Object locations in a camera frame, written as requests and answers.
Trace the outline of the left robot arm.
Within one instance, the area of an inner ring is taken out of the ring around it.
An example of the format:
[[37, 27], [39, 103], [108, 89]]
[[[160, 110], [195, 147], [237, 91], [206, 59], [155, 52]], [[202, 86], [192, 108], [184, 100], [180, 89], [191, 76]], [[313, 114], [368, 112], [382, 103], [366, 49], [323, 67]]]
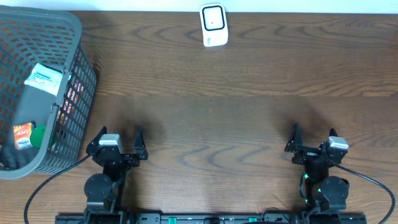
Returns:
[[122, 208], [121, 202], [127, 172], [148, 159], [148, 152], [139, 129], [133, 149], [135, 153], [123, 153], [121, 137], [108, 134], [104, 126], [89, 143], [86, 153], [103, 168], [99, 174], [88, 178], [84, 186], [87, 197], [84, 223], [135, 223], [132, 212]]

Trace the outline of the green lid jar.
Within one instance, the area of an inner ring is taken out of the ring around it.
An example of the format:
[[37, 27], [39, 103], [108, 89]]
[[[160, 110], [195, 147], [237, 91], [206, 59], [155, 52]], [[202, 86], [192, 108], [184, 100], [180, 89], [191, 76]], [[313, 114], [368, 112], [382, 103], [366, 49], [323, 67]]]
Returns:
[[42, 141], [44, 139], [45, 130], [46, 126], [38, 126], [35, 129], [33, 129], [30, 135], [30, 143], [32, 146], [38, 149], [41, 148]]

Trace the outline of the small orange snack box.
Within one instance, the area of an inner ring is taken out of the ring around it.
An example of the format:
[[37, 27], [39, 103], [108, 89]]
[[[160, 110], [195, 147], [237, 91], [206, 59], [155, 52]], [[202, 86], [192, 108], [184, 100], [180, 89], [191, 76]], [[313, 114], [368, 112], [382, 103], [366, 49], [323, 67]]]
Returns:
[[30, 136], [33, 132], [33, 129], [34, 124], [31, 122], [13, 127], [14, 145], [17, 150], [23, 150], [32, 147]]

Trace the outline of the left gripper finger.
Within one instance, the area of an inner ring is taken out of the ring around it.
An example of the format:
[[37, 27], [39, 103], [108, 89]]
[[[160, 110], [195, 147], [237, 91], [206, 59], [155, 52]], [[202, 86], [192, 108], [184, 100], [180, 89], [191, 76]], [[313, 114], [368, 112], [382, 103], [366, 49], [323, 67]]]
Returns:
[[148, 152], [144, 142], [142, 128], [139, 126], [134, 141], [134, 150], [140, 160], [148, 160]]
[[107, 133], [107, 127], [103, 126], [99, 133], [96, 135], [96, 137], [87, 145], [86, 147], [86, 153], [88, 155], [95, 155], [100, 149], [100, 139], [102, 135]]

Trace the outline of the white teal wipes packet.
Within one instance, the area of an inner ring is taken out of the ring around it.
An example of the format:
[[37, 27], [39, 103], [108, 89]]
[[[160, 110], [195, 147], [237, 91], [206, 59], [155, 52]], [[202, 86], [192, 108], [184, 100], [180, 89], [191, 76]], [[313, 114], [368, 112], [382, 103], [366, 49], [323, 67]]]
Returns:
[[32, 69], [29, 77], [24, 81], [24, 85], [57, 96], [62, 78], [63, 74], [61, 72], [37, 63]]

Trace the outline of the red chocolate bar wrapper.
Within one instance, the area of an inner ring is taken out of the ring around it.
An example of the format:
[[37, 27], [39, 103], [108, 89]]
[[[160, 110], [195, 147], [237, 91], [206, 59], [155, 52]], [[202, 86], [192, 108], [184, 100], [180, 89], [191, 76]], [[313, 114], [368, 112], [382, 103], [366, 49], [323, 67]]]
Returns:
[[61, 110], [58, 112], [57, 121], [66, 126], [68, 119], [75, 113], [79, 98], [84, 92], [84, 86], [79, 79], [76, 79], [73, 86], [67, 91], [67, 99], [63, 100]]

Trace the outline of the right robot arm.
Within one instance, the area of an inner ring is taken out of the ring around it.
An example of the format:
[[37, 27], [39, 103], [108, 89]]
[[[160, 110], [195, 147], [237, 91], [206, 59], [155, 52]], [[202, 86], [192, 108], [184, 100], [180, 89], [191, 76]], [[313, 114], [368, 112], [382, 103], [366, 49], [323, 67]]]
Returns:
[[347, 141], [333, 128], [318, 147], [305, 146], [299, 124], [293, 125], [284, 151], [294, 154], [292, 163], [304, 166], [299, 192], [305, 199], [305, 209], [292, 215], [291, 223], [343, 223], [341, 212], [346, 209], [349, 182], [330, 175], [329, 168], [341, 163], [348, 148]]

